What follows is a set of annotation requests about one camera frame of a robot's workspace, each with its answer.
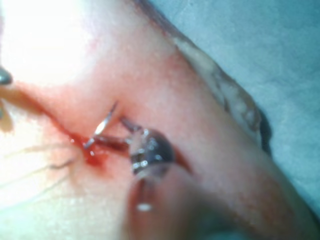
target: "pale skin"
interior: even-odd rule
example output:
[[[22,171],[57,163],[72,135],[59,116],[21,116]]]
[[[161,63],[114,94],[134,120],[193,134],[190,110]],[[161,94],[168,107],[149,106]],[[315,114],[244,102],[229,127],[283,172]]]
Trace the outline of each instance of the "pale skin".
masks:
[[[130,1],[28,1],[19,9],[14,2],[2,4],[1,64],[14,76],[14,84],[0,89],[6,114],[0,134],[1,174],[17,166],[27,169],[34,164],[31,172],[36,166],[63,164],[62,147],[56,152],[50,147],[30,155],[22,152],[13,165],[5,155],[32,146],[69,146],[66,131],[89,138],[118,100],[108,134],[127,134],[117,121],[121,115],[157,129],[190,165],[197,186],[247,221],[267,213],[280,219],[292,206],[297,221],[306,219],[314,230],[303,203],[272,160]],[[61,184],[34,202],[20,204],[24,196],[12,205],[0,200],[0,239],[128,239],[123,220],[133,179],[130,162],[110,149],[99,151],[107,174],[86,164],[75,147],[74,164],[43,171],[36,179],[38,191],[46,189],[45,182],[52,185],[67,176]],[[31,192],[34,185],[25,187]],[[0,188],[1,196],[5,190],[19,194],[9,185]],[[271,194],[266,201],[267,191]],[[281,224],[290,226],[287,219],[280,219]],[[281,232],[267,220],[256,229],[270,236]]]

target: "skin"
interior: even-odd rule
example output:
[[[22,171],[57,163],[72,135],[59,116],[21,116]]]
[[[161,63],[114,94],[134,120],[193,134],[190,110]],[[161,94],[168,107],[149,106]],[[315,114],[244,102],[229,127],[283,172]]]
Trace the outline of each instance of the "skin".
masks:
[[[1,11],[1,64],[14,84],[0,89],[0,174],[1,183],[15,174],[32,173],[32,180],[0,188],[0,239],[128,239],[128,157],[96,147],[101,165],[90,165],[69,135],[89,138],[117,100],[107,134],[127,134],[117,121],[122,115],[164,133],[209,205],[223,203],[261,236],[301,239],[307,228],[316,236],[306,207],[271,159],[130,1],[15,4],[3,1]],[[68,167],[33,172],[69,158],[75,162]]]

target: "forceps tip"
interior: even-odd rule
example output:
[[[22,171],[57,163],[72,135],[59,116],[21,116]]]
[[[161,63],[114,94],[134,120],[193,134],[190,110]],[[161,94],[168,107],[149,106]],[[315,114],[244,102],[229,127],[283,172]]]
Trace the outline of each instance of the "forceps tip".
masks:
[[[11,74],[0,66],[0,85],[9,85],[13,82]]]

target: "blood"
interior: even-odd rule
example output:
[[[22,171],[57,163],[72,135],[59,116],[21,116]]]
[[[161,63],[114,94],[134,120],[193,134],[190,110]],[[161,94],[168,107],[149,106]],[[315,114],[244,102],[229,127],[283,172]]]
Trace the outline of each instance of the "blood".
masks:
[[[94,143],[91,147],[84,148],[84,145],[89,140],[89,137],[68,131],[50,112],[44,109],[39,103],[34,101],[32,98],[30,98],[27,94],[23,93],[22,91],[19,91],[19,94],[21,94],[20,96],[25,101],[27,101],[28,104],[32,105],[33,108],[37,109],[40,114],[48,116],[51,119],[52,124],[55,128],[58,129],[58,131],[68,136],[69,142],[82,151],[84,161],[87,165],[96,167],[97,169],[102,168],[107,156],[105,151],[101,151],[101,146]]]

